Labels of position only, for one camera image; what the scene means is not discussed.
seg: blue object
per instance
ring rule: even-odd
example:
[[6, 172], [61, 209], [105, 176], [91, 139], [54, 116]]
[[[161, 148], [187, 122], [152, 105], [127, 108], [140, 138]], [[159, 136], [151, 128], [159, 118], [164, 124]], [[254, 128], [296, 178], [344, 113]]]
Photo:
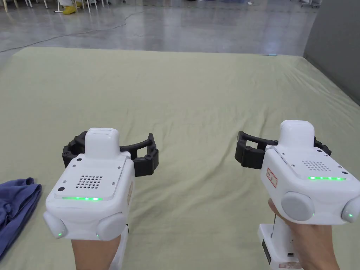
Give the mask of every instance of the blue object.
[[19, 236], [41, 195], [34, 179], [18, 179], [0, 184], [0, 260]]

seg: sticker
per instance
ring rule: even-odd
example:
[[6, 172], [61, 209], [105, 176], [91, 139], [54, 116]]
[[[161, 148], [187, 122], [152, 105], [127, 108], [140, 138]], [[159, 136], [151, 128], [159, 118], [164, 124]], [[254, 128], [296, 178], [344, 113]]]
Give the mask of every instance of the sticker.
[[269, 168], [267, 169], [266, 176], [269, 178], [270, 182], [273, 184], [274, 187], [276, 187], [278, 185], [278, 179], [273, 174], [273, 172], [270, 171]]
[[284, 269], [302, 269], [299, 262], [284, 262], [283, 264], [279, 264], [279, 268]]
[[133, 184], [132, 184], [132, 181], [131, 181], [131, 185], [129, 187], [129, 193], [127, 194], [127, 206], [129, 206], [129, 203], [130, 203], [131, 194], [132, 194], [132, 187], [133, 187]]

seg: mattress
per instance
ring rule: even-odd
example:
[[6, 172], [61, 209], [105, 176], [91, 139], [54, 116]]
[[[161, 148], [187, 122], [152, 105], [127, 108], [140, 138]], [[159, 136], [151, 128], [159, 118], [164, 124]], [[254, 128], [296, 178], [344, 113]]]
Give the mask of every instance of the mattress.
[[[360, 177], [359, 106], [302, 57], [26, 48], [0, 81], [0, 182], [43, 185], [3, 270], [75, 269], [42, 214], [63, 146], [90, 127], [118, 129], [121, 145], [151, 132], [159, 149], [154, 175], [136, 179], [124, 269], [268, 269], [257, 230], [274, 217], [260, 171], [234, 159], [239, 130], [277, 139], [283, 120], [310, 121]], [[333, 228], [341, 269], [358, 266], [359, 231]]]

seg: gray wall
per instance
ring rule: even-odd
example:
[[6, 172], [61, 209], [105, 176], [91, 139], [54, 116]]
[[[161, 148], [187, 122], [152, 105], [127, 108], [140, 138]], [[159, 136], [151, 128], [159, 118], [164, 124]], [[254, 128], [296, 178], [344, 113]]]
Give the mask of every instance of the gray wall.
[[360, 0], [324, 0], [304, 57], [360, 104]]

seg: hand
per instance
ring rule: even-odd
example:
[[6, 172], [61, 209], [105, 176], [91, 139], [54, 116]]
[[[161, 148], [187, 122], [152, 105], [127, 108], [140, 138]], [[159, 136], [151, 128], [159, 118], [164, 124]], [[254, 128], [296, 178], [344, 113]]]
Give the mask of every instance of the hand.
[[293, 245], [304, 270], [340, 270], [334, 254], [331, 225], [293, 223], [279, 214], [271, 199], [268, 204], [290, 227]]

